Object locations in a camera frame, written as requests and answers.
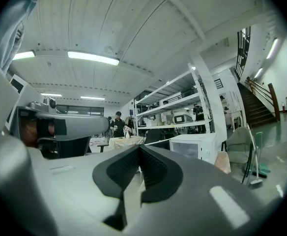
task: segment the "shelving unit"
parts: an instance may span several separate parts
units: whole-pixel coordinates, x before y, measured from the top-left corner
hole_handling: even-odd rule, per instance
[[[163,129],[163,128],[182,128],[182,127],[191,127],[191,126],[200,126],[205,125],[206,133],[210,133],[210,126],[209,123],[212,121],[211,111],[209,110],[208,99],[205,96],[203,88],[201,87],[201,78],[199,75],[196,74],[194,67],[189,67],[189,70],[180,76],[176,77],[170,82],[167,82],[165,85],[159,87],[152,93],[148,94],[143,99],[135,102],[135,117],[136,123],[138,123],[139,118],[149,117],[157,114],[161,114],[164,112],[168,112],[171,110],[182,109],[184,107],[193,105],[195,103],[200,103],[203,110],[204,120],[200,121],[193,121],[193,122],[186,122],[180,124],[170,124],[170,125],[158,125],[158,126],[141,126],[137,128],[137,135],[139,135],[140,129]],[[197,93],[189,95],[187,97],[182,98],[181,95],[178,97],[177,100],[172,101],[168,104],[162,105],[160,101],[163,99],[168,98],[171,95],[179,94],[185,88],[196,88]],[[156,102],[160,102],[161,106],[149,109],[143,113],[137,112],[138,105],[151,105]]]

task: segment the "box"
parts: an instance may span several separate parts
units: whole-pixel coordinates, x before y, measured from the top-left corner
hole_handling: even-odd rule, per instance
[[[187,157],[215,163],[219,145],[215,133],[179,135],[170,139],[170,150]]]

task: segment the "stairs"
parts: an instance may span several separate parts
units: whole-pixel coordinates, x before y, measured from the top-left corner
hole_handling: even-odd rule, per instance
[[[274,115],[265,107],[265,105],[241,83],[237,83],[240,90],[246,121],[250,128],[263,126],[269,123],[277,122]]]

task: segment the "white ceiling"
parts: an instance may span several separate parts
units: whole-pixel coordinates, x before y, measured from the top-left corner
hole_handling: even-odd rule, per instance
[[[262,13],[258,0],[39,0],[20,49],[36,57],[11,70],[39,92],[60,93],[59,104],[118,106],[186,71],[192,48],[202,48],[209,68],[234,58],[236,32]],[[120,65],[69,59],[68,50]]]

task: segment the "ceiling light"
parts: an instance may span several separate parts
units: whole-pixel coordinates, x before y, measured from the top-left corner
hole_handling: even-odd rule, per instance
[[[107,57],[98,56],[98,55],[89,54],[89,53],[68,52],[68,57],[72,59],[92,60],[92,61],[102,62],[106,64],[111,64],[111,65],[119,64],[118,59],[107,58]]]
[[[89,99],[89,100],[105,100],[105,98],[98,97],[89,97],[89,96],[80,96],[81,99]]]
[[[262,71],[262,68],[258,70],[257,74],[255,75],[254,78],[257,78],[257,76],[260,74],[260,72]]]
[[[33,58],[35,57],[34,52],[24,52],[24,53],[17,53],[15,57],[12,60],[17,60],[17,59],[26,59],[26,58]]]
[[[56,93],[42,93],[43,96],[55,96],[55,97],[61,97],[61,94]]]
[[[277,42],[278,42],[278,39],[276,38],[276,39],[273,41],[273,43],[272,43],[272,47],[271,47],[270,52],[269,52],[269,54],[268,54],[268,56],[267,56],[267,59],[271,57],[273,51],[275,50],[275,47],[276,47]]]

